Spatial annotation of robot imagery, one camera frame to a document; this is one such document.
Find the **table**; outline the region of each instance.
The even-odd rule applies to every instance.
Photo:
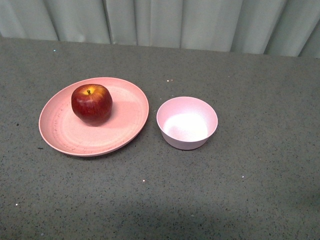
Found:
[[[42,139],[47,101],[115,77],[149,101],[145,126],[102,156]],[[0,239],[318,239],[320,60],[204,50],[0,38]],[[191,151],[156,114],[178,96],[216,111]]]

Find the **pink plate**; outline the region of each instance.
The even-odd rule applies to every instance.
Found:
[[[113,100],[108,121],[90,126],[72,111],[71,95],[84,84],[105,86]],[[113,152],[135,138],[149,114],[148,99],[131,82],[113,77],[97,77],[76,82],[55,94],[39,118],[41,136],[52,148],[69,155],[91,157]]]

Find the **curtain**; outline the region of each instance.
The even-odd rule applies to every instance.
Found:
[[[0,34],[320,58],[320,0],[0,0]]]

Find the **apple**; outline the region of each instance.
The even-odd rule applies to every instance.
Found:
[[[100,84],[84,84],[71,95],[74,114],[90,125],[100,125],[108,120],[113,100],[109,90]]]

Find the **pink bowl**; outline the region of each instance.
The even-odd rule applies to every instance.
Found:
[[[206,102],[190,96],[166,101],[160,106],[156,121],[163,138],[182,150],[199,148],[218,126],[215,110]]]

